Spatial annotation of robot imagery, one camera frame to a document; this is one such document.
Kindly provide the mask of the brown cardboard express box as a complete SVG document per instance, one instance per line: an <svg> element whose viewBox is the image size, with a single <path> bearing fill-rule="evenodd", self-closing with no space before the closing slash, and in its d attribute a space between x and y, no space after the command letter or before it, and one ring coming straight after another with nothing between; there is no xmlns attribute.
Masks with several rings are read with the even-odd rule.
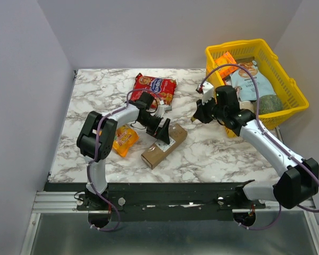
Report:
<svg viewBox="0 0 319 255"><path fill-rule="evenodd" d="M188 132L181 125L173 125L169 128L170 143L157 140L141 154L141 159L148 167L154 169L185 141L187 135Z"/></svg>

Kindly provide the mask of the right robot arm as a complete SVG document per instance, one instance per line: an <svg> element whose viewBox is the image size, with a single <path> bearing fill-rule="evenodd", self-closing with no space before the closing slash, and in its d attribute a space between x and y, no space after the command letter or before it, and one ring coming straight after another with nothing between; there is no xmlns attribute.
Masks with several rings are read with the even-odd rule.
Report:
<svg viewBox="0 0 319 255"><path fill-rule="evenodd" d="M319 165L314 159L304 159L273 136L255 114L240 109L236 90L231 86L214 88L204 82L197 91L202 98L196 102L192 119L207 124L218 121L237 136L250 143L275 169L274 181L247 181L234 194L234 203L246 208L254 200L277 201L291 209L318 193Z"/></svg>

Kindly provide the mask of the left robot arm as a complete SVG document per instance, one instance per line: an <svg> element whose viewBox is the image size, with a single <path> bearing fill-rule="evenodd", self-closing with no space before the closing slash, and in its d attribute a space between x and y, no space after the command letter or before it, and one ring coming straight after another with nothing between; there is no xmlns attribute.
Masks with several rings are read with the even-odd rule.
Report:
<svg viewBox="0 0 319 255"><path fill-rule="evenodd" d="M96 210L103 209L107 204L115 207L104 194L107 189L106 158L113 149L113 142L118 128L125 124L138 122L146 128L146 133L170 144L169 126L171 120L164 118L165 106L159 105L154 113L149 112L154 96L147 89L140 89L141 96L130 100L127 93L125 103L108 113L91 111L81 128L77 138L77 147L87 164L86 189L92 193L89 204Z"/></svg>

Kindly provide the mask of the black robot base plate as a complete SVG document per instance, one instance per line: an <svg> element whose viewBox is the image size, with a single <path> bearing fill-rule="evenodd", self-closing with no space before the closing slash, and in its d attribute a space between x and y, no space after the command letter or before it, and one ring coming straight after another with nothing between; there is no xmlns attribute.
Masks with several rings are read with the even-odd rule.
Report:
<svg viewBox="0 0 319 255"><path fill-rule="evenodd" d="M46 192L76 192L75 210L99 226L113 222L240 220L252 225L265 202L250 201L243 183L109 183L105 200L85 190L85 183L46 183Z"/></svg>

